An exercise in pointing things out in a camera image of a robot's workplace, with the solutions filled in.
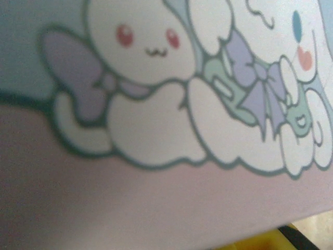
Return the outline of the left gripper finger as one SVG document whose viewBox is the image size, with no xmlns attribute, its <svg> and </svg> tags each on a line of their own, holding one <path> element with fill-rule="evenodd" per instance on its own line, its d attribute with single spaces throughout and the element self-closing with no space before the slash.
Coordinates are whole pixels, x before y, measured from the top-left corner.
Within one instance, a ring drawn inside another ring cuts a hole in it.
<svg viewBox="0 0 333 250">
<path fill-rule="evenodd" d="M 288 224 L 230 244 L 228 250 L 316 250 L 316 245 Z"/>
</svg>

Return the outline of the blue cartoon print tin box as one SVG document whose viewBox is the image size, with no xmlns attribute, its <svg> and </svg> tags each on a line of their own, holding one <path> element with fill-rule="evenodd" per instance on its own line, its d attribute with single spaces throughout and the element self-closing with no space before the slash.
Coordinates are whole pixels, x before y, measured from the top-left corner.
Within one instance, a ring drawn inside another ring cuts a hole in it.
<svg viewBox="0 0 333 250">
<path fill-rule="evenodd" d="M 207 250 L 333 207 L 333 0 L 0 0 L 0 249 Z"/>
</svg>

